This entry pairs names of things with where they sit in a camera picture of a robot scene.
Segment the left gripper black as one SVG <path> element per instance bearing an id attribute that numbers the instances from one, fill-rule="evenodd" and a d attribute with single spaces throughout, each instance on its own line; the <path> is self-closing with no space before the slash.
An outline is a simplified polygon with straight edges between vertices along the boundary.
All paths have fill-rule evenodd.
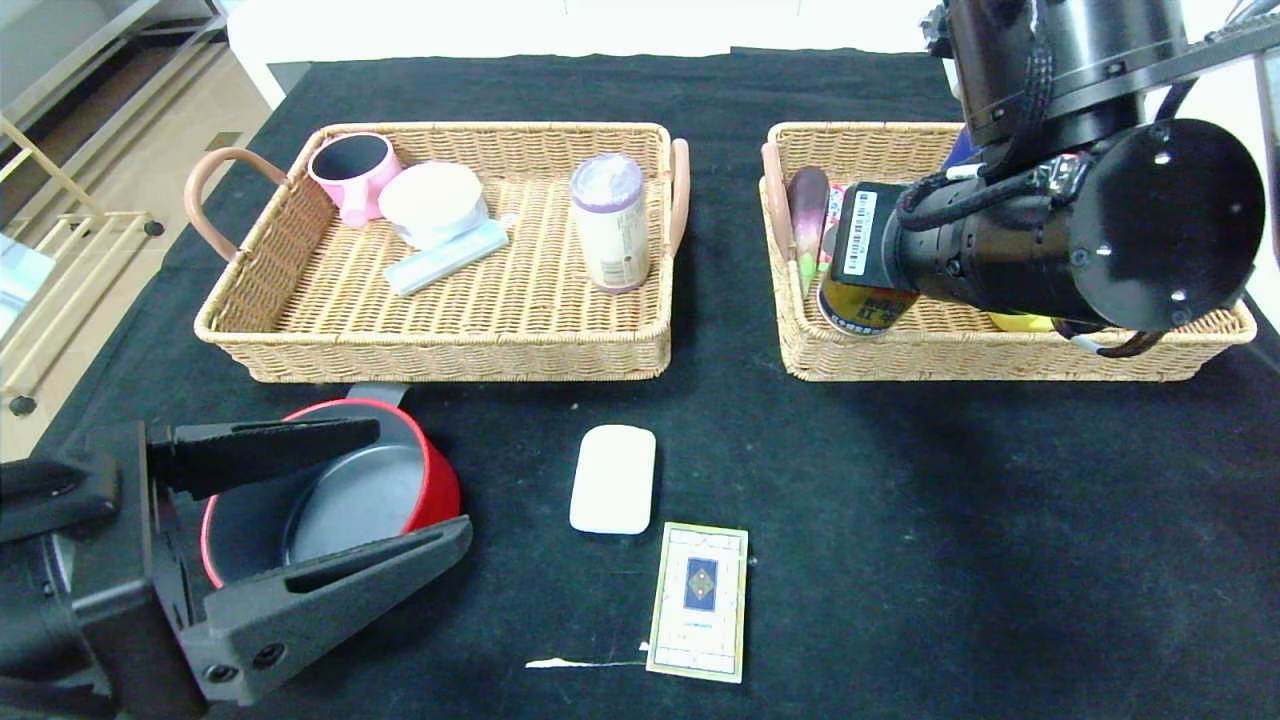
<path id="1" fill-rule="evenodd" d="M 448 571 L 471 546 L 467 515 L 225 584 L 189 626 L 152 478 L 210 498 L 380 438 L 367 418 L 165 427 L 148 442 L 131 421 L 4 462 L 3 716 L 200 719 L 205 697 L 253 705 Z"/>

